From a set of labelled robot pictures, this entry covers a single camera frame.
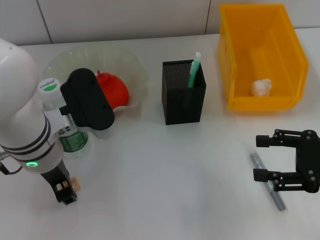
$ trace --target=marker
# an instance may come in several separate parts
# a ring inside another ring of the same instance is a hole
[[[198,71],[199,65],[200,65],[200,59],[201,59],[201,53],[197,51],[195,53],[195,58],[191,64],[191,68],[190,68],[190,77],[189,77],[189,82],[187,85],[188,88],[194,87],[195,78],[196,78],[197,71]]]

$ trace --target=yellow storage bin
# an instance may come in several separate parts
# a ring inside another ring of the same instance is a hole
[[[309,63],[283,4],[221,5],[218,58],[228,108],[279,111],[304,94]],[[269,96],[251,94],[270,79]]]

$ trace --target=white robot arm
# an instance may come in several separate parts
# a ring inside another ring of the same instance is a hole
[[[105,130],[114,122],[114,113],[96,76],[88,69],[70,74],[61,86],[66,106],[51,114],[45,115],[32,100],[37,85],[38,69],[32,57],[0,39],[0,146],[5,150],[0,161],[11,156],[27,171],[41,174],[57,200],[67,205],[76,201],[77,195],[62,160],[63,147],[58,137],[64,135],[66,128],[78,128],[104,138]],[[51,124],[50,116],[57,115],[64,124]],[[1,162],[0,170],[12,174]]]

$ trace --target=bottle cap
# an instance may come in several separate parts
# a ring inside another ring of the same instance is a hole
[[[63,96],[60,91],[60,81],[56,78],[46,78],[38,85],[38,92],[41,95],[43,102],[52,102],[60,100]]]

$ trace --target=black mesh pen holder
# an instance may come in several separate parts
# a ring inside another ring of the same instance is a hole
[[[193,87],[187,87],[192,61],[162,63],[162,105],[166,125],[200,121],[207,85],[200,63]]]

